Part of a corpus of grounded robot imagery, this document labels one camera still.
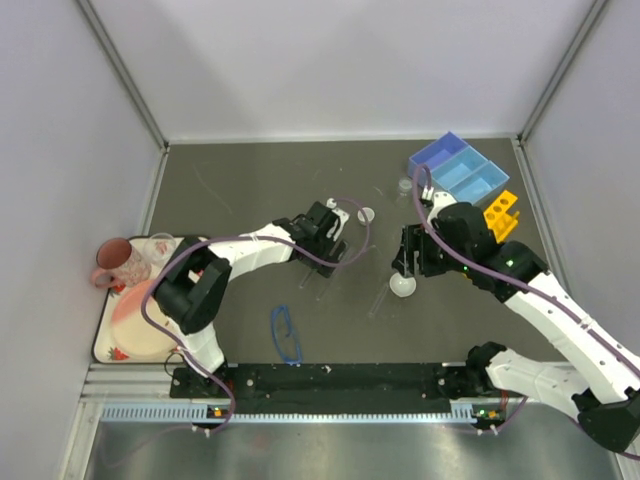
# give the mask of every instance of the blue box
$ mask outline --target blue box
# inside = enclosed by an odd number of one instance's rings
[[[509,180],[509,175],[500,170],[493,162],[489,162],[451,187],[449,193],[459,202],[469,202],[475,205],[486,200],[495,190],[501,189],[507,180]]]
[[[440,165],[468,146],[469,144],[457,135],[451,132],[445,134],[435,142],[427,145],[422,150],[409,157],[409,178],[413,178],[413,172],[418,165],[426,163],[429,169],[433,172]],[[418,183],[420,186],[424,187],[426,180],[426,173],[423,173],[420,175]]]
[[[480,167],[489,163],[475,149],[467,147],[431,172],[436,188],[449,191]]]

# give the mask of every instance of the gray mat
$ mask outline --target gray mat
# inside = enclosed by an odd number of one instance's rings
[[[560,357],[526,321],[459,274],[418,279],[416,293],[387,292],[400,227],[417,223],[412,206],[394,202],[409,155],[426,141],[308,142],[173,146],[152,232],[220,236],[256,230],[304,213],[315,201],[353,197],[373,208],[371,248],[335,278],[276,265],[234,280],[215,320],[231,362],[278,362],[270,312],[289,306],[305,362],[462,361],[474,345],[493,340],[536,360]],[[544,256],[531,205],[509,140],[471,142],[502,167],[519,197],[520,226],[511,238]],[[357,251],[364,228],[355,214],[343,238]]]

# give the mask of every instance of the yellow toy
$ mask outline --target yellow toy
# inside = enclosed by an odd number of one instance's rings
[[[505,190],[494,202],[484,211],[484,219],[487,226],[493,230],[496,241],[503,242],[509,234],[518,226],[520,212],[514,214],[507,213],[518,201],[513,193]]]

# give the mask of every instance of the clear glass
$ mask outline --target clear glass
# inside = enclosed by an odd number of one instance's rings
[[[411,179],[403,177],[398,182],[398,191],[396,194],[396,205],[399,207],[406,207],[411,201]]]
[[[169,233],[156,233],[149,237],[144,244],[143,254],[156,267],[163,268],[176,247],[178,242]]]

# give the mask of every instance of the plate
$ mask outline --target plate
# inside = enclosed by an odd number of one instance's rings
[[[116,346],[134,360],[168,355],[177,346],[171,338],[149,325],[140,312],[142,297],[152,282],[146,280],[125,293],[111,315],[111,335]],[[175,331],[172,322],[160,311],[153,298],[147,304],[147,312],[153,321]]]

